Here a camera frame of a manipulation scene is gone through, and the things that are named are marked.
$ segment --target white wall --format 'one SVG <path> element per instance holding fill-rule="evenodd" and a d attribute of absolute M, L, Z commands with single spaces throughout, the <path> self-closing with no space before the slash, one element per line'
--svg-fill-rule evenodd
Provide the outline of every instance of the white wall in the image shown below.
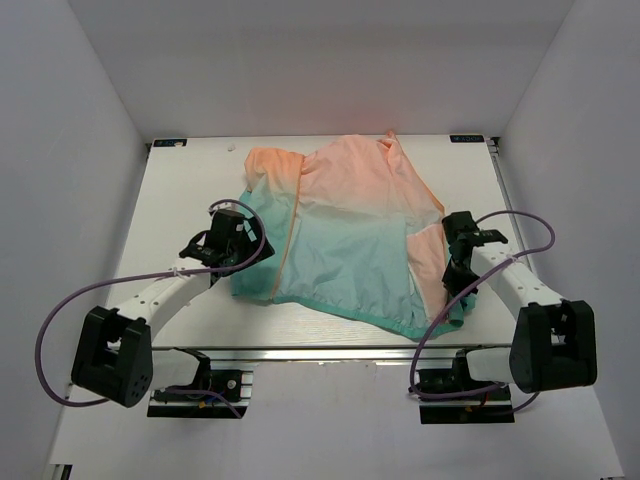
<path fill-rule="evenodd" d="M 145 152 L 64 0 L 3 2 L 0 65 L 0 472 L 22 480 L 40 478 L 60 411 L 37 384 L 37 330 L 62 296 L 112 273 Z M 60 392 L 96 301 L 46 339 Z"/>
<path fill-rule="evenodd" d="M 627 478 L 640 478 L 640 2 L 577 0 L 505 131 L 515 204 L 558 243 L 540 274 L 597 315 L 596 384 Z M 530 244 L 542 232 L 525 224 Z"/>
<path fill-rule="evenodd" d="M 572 0 L 70 0 L 145 139 L 500 134 Z"/>

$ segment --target clothing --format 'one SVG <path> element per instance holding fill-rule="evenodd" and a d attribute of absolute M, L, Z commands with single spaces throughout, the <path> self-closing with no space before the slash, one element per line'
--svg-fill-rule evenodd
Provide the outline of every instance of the clothing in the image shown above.
<path fill-rule="evenodd" d="M 234 274 L 234 295 L 298 302 L 415 339 L 444 307 L 442 204 L 398 139 L 344 136 L 304 156 L 255 148 L 241 200 L 275 255 Z M 461 326 L 460 308 L 436 334 Z"/>

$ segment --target black clamp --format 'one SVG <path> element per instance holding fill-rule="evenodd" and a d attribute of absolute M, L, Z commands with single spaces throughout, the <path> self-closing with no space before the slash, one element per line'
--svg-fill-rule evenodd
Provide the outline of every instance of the black clamp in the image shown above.
<path fill-rule="evenodd" d="M 258 249 L 262 237 L 250 235 L 244 228 L 248 222 L 251 232 L 260 232 L 260 224 L 255 217 L 247 219 L 234 210 L 216 210 L 211 218 L 211 228 L 195 235 L 189 244 L 178 254 L 180 258 L 193 258 L 202 262 L 205 267 L 230 267 L 246 261 Z M 265 238 L 265 245 L 254 265 L 275 252 Z M 212 274 L 212 283 L 239 270 Z"/>
<path fill-rule="evenodd" d="M 471 270 L 471 255 L 475 247 L 488 243 L 507 243 L 498 230 L 480 230 L 471 212 L 455 212 L 442 219 L 442 227 L 449 244 L 451 258 L 442 277 L 442 282 L 451 296 L 475 282 L 479 277 Z"/>

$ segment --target teal fabric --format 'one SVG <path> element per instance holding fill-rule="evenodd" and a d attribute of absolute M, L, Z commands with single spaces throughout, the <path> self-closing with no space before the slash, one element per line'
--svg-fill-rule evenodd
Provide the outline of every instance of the teal fabric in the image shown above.
<path fill-rule="evenodd" d="M 294 195 L 272 195 L 267 188 L 265 176 L 253 192 L 245 191 L 240 196 L 240 201 L 260 215 L 275 254 L 253 267 L 234 273 L 231 276 L 231 293 L 254 300 L 269 300 L 286 252 L 296 199 Z"/>
<path fill-rule="evenodd" d="M 380 217 L 317 205 L 298 205 L 288 252 L 295 198 L 274 196 L 266 178 L 243 202 L 262 218 L 276 254 L 231 277 L 233 295 L 271 297 L 283 256 L 274 303 L 296 302 L 315 310 L 371 323 L 411 339 L 431 318 L 408 273 L 407 226 L 401 214 Z M 458 304 L 434 335 L 460 328 L 474 298 Z"/>

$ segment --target wire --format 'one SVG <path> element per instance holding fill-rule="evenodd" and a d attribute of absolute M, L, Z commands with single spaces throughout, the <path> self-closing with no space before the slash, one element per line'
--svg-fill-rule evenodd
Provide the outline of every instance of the wire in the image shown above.
<path fill-rule="evenodd" d="M 224 389 L 222 389 L 222 391 L 221 391 L 221 392 L 218 392 L 218 394 L 219 394 L 219 395 L 224 396 L 224 394 L 225 394 L 225 392 L 226 392 L 226 391 L 227 391 L 227 389 L 226 389 L 226 388 L 224 388 Z M 210 397 L 209 397 L 209 398 L 207 398 L 206 400 L 201 401 L 201 402 L 200 402 L 200 405 L 201 405 L 201 406 L 213 405 L 213 402 L 214 402 L 214 401 L 215 401 L 215 397 L 211 397 L 211 396 L 210 396 Z"/>
<path fill-rule="evenodd" d="M 512 257 L 508 258 L 507 260 L 499 263 L 498 265 L 496 265 L 495 267 L 490 269 L 487 273 L 482 275 L 480 278 L 478 278 L 477 280 L 472 282 L 468 287 L 466 287 L 464 290 L 462 290 L 458 295 L 453 297 L 453 299 L 451 299 L 451 301 L 449 303 L 447 303 L 447 305 L 445 305 L 445 307 L 442 309 L 442 311 L 440 313 L 438 313 L 438 315 L 436 315 L 436 317 L 431 322 L 431 325 L 429 325 L 429 328 L 427 328 L 427 331 L 425 332 L 424 336 L 422 337 L 422 339 L 420 339 L 420 342 L 418 342 L 418 346 L 416 347 L 416 351 L 413 354 L 413 359 L 411 360 L 411 369 L 409 370 L 409 385 L 410 385 L 410 389 L 414 394 L 416 394 L 420 398 L 423 398 L 425 400 L 450 400 L 450 399 L 461 398 L 461 397 L 473 397 L 473 396 L 479 395 L 481 393 L 493 392 L 495 390 L 499 390 L 499 389 L 505 387 L 504 384 L 496 383 L 494 385 L 488 385 L 488 386 L 482 387 L 482 388 L 475 388 L 473 390 L 466 390 L 464 392 L 425 393 L 425 392 L 421 392 L 418 389 L 418 387 L 416 386 L 416 379 L 415 379 L 415 377 L 416 377 L 416 369 L 417 369 L 417 366 L 418 366 L 418 360 L 420 359 L 420 354 L 422 353 L 422 350 L 424 349 L 424 347 L 425 347 L 425 345 L 427 343 L 427 340 L 429 340 L 429 337 L 431 337 L 431 335 L 433 334 L 433 331 L 436 329 L 436 327 L 440 323 L 442 323 L 444 321 L 444 319 L 446 318 L 447 314 L 449 313 L 449 311 L 453 308 L 453 306 L 455 304 L 457 304 L 461 299 L 463 299 L 468 294 L 470 294 L 480 284 L 484 283 L 493 274 L 499 272 L 500 270 L 503 270 L 503 269 L 507 268 L 509 265 L 514 263 L 518 258 L 524 257 L 525 255 L 530 255 L 532 253 L 545 252 L 545 251 L 549 250 L 551 247 L 553 247 L 553 245 L 556 243 L 556 233 L 553 230 L 553 227 L 551 226 L 551 224 L 549 224 L 549 222 L 547 222 L 543 218 L 541 218 L 538 215 L 535 215 L 533 213 L 521 212 L 519 210 L 499 210 L 497 212 L 493 212 L 493 213 L 490 213 L 488 215 L 485 215 L 484 217 L 481 217 L 479 220 L 476 221 L 476 223 L 480 223 L 480 222 L 486 220 L 487 218 L 491 218 L 491 217 L 494 217 L 496 215 L 504 215 L 504 214 L 522 215 L 524 217 L 533 218 L 534 220 L 537 220 L 538 222 L 542 223 L 547 228 L 547 230 L 549 231 L 549 235 L 550 235 L 549 242 L 546 245 L 544 245 L 543 247 L 526 249 L 526 250 L 523 250 L 521 252 L 518 252 L 515 255 L 513 255 Z M 529 403 L 527 403 L 526 405 L 523 404 L 524 406 L 521 405 L 520 407 L 525 408 L 527 405 L 529 405 Z"/>
<path fill-rule="evenodd" d="M 533 401 L 536 398 L 538 398 L 539 395 L 540 395 L 540 392 L 534 393 L 529 398 L 527 398 L 526 402 L 521 403 L 517 407 L 513 407 L 511 410 L 498 411 L 498 412 L 485 412 L 485 415 L 489 415 L 489 416 L 492 416 L 492 417 L 497 417 L 497 416 L 500 416 L 500 415 L 512 415 L 514 413 L 519 412 L 520 410 L 524 410 L 525 408 L 527 408 L 529 405 L 531 405 L 533 403 Z"/>
<path fill-rule="evenodd" d="M 213 386 L 213 380 L 211 380 L 211 377 L 209 377 L 209 386 L 207 387 L 208 390 L 211 390 L 211 387 Z M 204 395 L 187 395 L 187 398 L 189 400 L 200 400 L 202 397 L 204 397 Z"/>
<path fill-rule="evenodd" d="M 242 418 L 240 412 L 238 412 L 238 410 L 236 410 L 236 408 L 231 405 L 231 402 L 219 393 L 212 392 L 210 390 L 180 390 L 178 388 L 172 387 L 165 389 L 165 392 L 178 395 L 207 395 L 209 397 L 215 397 L 217 400 L 220 400 L 222 403 L 224 403 L 229 408 L 229 410 L 231 410 L 231 413 L 233 413 L 237 418 Z"/>
<path fill-rule="evenodd" d="M 254 209 L 252 209 L 250 206 L 246 205 L 243 202 L 240 202 L 238 200 L 234 200 L 234 199 L 222 199 L 222 200 L 218 200 L 217 202 L 212 203 L 209 206 L 209 212 L 213 212 L 215 211 L 214 209 L 222 204 L 225 203 L 233 203 L 235 205 L 239 205 L 242 208 L 245 208 L 246 210 L 248 210 L 258 221 L 258 224 L 260 225 L 260 233 L 261 233 L 261 238 L 260 238 L 260 245 L 258 246 L 257 250 L 244 262 L 238 264 L 238 265 L 232 265 L 232 266 L 228 266 L 228 267 L 215 267 L 215 268 L 196 268 L 196 269 L 191 269 L 191 270 L 181 270 L 179 273 L 180 275 L 198 275 L 201 273 L 223 273 L 223 272 L 233 272 L 236 270 L 240 270 L 245 268 L 248 265 L 251 265 L 251 263 L 258 258 L 258 255 L 260 255 L 260 252 L 262 252 L 262 249 L 264 248 L 265 244 L 266 244 L 266 229 L 264 226 L 264 223 L 262 222 L 262 219 L 258 216 L 258 214 L 256 213 L 256 211 Z M 72 300 L 78 298 L 80 295 L 83 295 L 87 292 L 90 292 L 92 290 L 96 290 L 98 288 L 102 288 L 102 287 L 107 287 L 109 285 L 117 285 L 119 283 L 127 283 L 127 282 L 135 282 L 138 280 L 148 280 L 151 278 L 169 278 L 169 277 L 173 277 L 175 276 L 176 273 L 174 271 L 164 271 L 164 272 L 156 272 L 156 273 L 145 273 L 142 275 L 132 275 L 129 277 L 121 277 L 121 278 L 112 278 L 110 280 L 103 280 L 101 282 L 96 282 L 96 283 L 92 283 L 91 285 L 87 285 L 86 287 L 82 287 L 81 289 L 73 292 L 72 294 L 70 294 L 69 296 L 67 296 L 66 298 L 64 298 L 63 300 L 60 301 L 60 303 L 58 303 L 55 307 L 53 307 L 53 310 L 51 310 L 51 312 L 49 312 L 49 315 L 47 315 L 47 317 L 44 320 L 44 323 L 42 324 L 42 326 L 40 327 L 40 330 L 38 331 L 38 336 L 36 337 L 36 345 L 35 345 L 35 364 L 36 364 L 36 374 L 38 375 L 38 380 L 40 381 L 40 385 L 42 386 L 43 390 L 45 391 L 45 393 L 55 402 L 59 403 L 60 405 L 63 405 L 65 407 L 91 407 L 94 405 L 100 405 L 102 403 L 106 403 L 109 400 L 106 398 L 101 398 L 99 400 L 91 400 L 88 402 L 73 402 L 70 400 L 67 400 L 66 398 L 63 398 L 61 396 L 59 396 L 56 392 L 53 391 L 53 389 L 51 388 L 51 386 L 49 385 L 49 382 L 47 381 L 45 375 L 44 375 L 44 369 L 42 366 L 42 344 L 44 342 L 44 336 L 47 333 L 47 329 L 49 328 L 49 325 L 51 324 L 51 322 L 53 321 L 53 319 L 56 317 L 56 315 L 60 312 L 60 310 L 62 310 L 65 305 L 67 305 L 69 302 L 71 302 Z"/>
<path fill-rule="evenodd" d="M 469 413 L 477 412 L 478 410 L 480 410 L 482 407 L 484 407 L 487 404 L 488 400 L 489 400 L 489 392 L 484 394 L 484 396 L 482 397 L 482 400 L 480 401 L 480 404 L 478 404 L 476 406 L 469 406 L 469 407 L 465 408 L 465 410 L 467 412 L 469 412 Z"/>

